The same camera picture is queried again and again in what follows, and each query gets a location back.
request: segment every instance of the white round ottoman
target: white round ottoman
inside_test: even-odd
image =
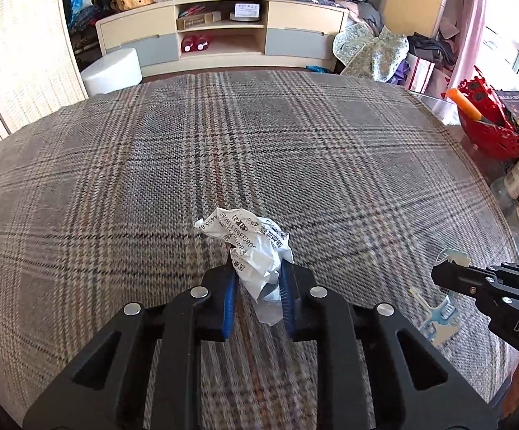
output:
[[[142,80],[135,48],[112,51],[92,63],[80,75],[88,97],[138,85]]]

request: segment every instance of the curtain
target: curtain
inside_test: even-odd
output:
[[[457,21],[457,28],[460,30],[458,56],[449,87],[456,87],[463,79],[472,78],[478,49],[482,43],[487,8],[487,0],[458,0],[457,3],[459,8],[462,8],[458,12]]]

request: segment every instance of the metal rivet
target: metal rivet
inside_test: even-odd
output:
[[[327,290],[323,286],[314,286],[309,290],[309,294],[313,297],[325,297],[327,295]]]
[[[383,303],[377,306],[377,312],[379,315],[383,315],[385,317],[389,317],[395,313],[395,309],[391,304]]]
[[[204,286],[196,286],[189,292],[192,297],[206,297],[208,295],[208,289]]]
[[[136,315],[140,313],[140,310],[142,310],[142,306],[138,304],[137,302],[131,302],[129,304],[126,304],[124,306],[124,313],[126,315]]]

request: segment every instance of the gray drawer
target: gray drawer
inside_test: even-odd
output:
[[[266,55],[333,58],[333,36],[301,29],[267,29]]]
[[[109,48],[106,50],[106,53],[111,53],[120,48],[135,48],[138,53],[140,67],[180,59],[180,48],[178,47],[178,39],[175,34],[155,35],[154,37],[126,42],[117,47]]]

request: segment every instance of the white box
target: white box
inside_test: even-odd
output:
[[[258,18],[259,17],[259,3],[236,3],[235,4],[236,18]]]

